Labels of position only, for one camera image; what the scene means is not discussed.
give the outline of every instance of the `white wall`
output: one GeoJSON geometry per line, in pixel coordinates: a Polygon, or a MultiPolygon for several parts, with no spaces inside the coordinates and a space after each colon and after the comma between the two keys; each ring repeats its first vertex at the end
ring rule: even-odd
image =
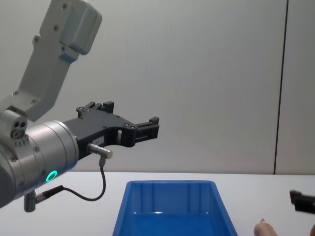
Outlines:
{"type": "MultiPolygon", "coordinates": [[[[118,115],[159,116],[161,128],[157,140],[109,147],[108,170],[273,172],[285,0],[90,2],[104,16],[99,34],[41,121],[113,100],[118,115]]],[[[49,1],[0,4],[2,99],[22,78],[49,1]]],[[[75,170],[97,170],[97,160],[75,170]]]]}
{"type": "Polygon", "coordinates": [[[315,1],[290,0],[277,174],[315,174],[315,1]]]}

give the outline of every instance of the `green led ring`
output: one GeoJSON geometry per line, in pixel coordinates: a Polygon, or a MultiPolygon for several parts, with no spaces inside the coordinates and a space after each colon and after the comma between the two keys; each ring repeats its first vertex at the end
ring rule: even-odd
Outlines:
{"type": "Polygon", "coordinates": [[[56,178],[57,174],[58,174],[57,171],[52,171],[51,173],[49,173],[49,175],[46,178],[46,182],[52,181],[54,178],[56,178]]]}

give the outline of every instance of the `blue tray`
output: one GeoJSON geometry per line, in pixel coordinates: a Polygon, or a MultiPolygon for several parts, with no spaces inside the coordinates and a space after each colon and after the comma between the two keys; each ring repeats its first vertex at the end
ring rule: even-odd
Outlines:
{"type": "Polygon", "coordinates": [[[132,181],[113,236],[237,236],[215,183],[132,181]]]}

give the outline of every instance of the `white table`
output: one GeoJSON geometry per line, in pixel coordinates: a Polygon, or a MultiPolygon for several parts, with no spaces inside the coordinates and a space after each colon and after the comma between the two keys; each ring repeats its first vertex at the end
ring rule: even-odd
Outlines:
{"type": "MultiPolygon", "coordinates": [[[[86,202],[61,192],[23,211],[23,198],[0,209],[0,236],[111,236],[125,186],[131,180],[196,179],[216,183],[239,236],[252,236],[261,218],[279,236],[308,236],[315,215],[294,211],[289,190],[315,195],[315,176],[222,174],[106,173],[107,190],[98,202],[86,202]]],[[[37,193],[64,185],[87,197],[101,191],[100,173],[67,173],[37,189],[37,193]]]]}

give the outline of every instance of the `robotic arm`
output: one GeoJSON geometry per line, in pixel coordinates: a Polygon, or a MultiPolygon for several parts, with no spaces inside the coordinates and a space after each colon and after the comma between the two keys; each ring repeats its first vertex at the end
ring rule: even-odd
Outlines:
{"type": "Polygon", "coordinates": [[[0,208],[25,196],[25,211],[34,211],[44,200],[34,190],[78,160],[96,153],[105,164],[112,156],[105,146],[157,138],[157,117],[134,124],[113,114],[113,102],[91,102],[76,109],[75,119],[28,127],[54,106],[70,64],[90,51],[101,20],[84,0],[51,1],[19,88],[0,102],[0,208]]]}

